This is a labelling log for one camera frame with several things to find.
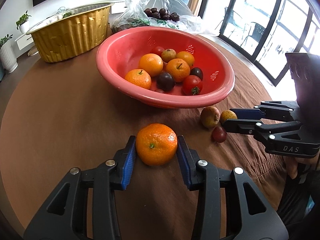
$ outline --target plastic bag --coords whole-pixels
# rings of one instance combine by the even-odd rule
[[[125,0],[125,5],[128,8],[115,20],[112,26],[113,33],[140,26],[156,26],[177,29],[191,34],[218,35],[200,16],[194,16],[182,0]],[[144,10],[154,7],[165,8],[170,13],[176,12],[180,16],[180,21],[164,21],[148,17]]]

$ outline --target human hand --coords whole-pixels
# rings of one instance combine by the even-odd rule
[[[303,163],[306,165],[314,165],[314,168],[316,167],[316,163],[319,158],[319,153],[316,157],[312,159],[306,159],[306,158],[294,158],[294,157],[284,157],[284,162],[286,165],[286,170],[288,175],[291,179],[295,179],[298,175],[298,163]]]

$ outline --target red plastic basin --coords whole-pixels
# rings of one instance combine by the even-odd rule
[[[177,53],[188,51],[195,57],[194,67],[202,69],[203,89],[200,95],[185,96],[182,84],[166,94],[154,92],[156,78],[150,90],[124,79],[128,71],[138,68],[138,62],[151,49],[161,46]],[[235,84],[233,69],[226,57],[213,45],[194,35],[161,27],[137,27],[116,33],[106,39],[97,52],[101,75],[116,89],[145,104],[165,108],[197,108],[216,104],[226,98]]]

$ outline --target round table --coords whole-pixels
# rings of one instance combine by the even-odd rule
[[[227,57],[236,75],[234,90],[218,109],[252,108],[270,100],[241,60],[209,42]],[[184,135],[190,148],[217,167],[243,167],[277,207],[285,179],[282,157],[264,153],[263,145],[250,136],[230,134],[224,143],[213,143],[199,122],[201,109],[159,109],[120,93],[99,74],[97,49],[54,64],[40,59],[8,103],[0,133],[0,169],[24,227],[72,167],[98,166],[124,148],[130,135],[154,122]],[[183,184],[176,157],[161,167],[137,159],[127,190],[116,192],[122,237],[190,239],[196,203],[197,192]]]

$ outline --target golden basket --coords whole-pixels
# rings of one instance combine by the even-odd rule
[[[27,34],[32,35],[46,62],[78,56],[107,38],[109,11],[113,4],[95,3],[64,11],[31,27]]]

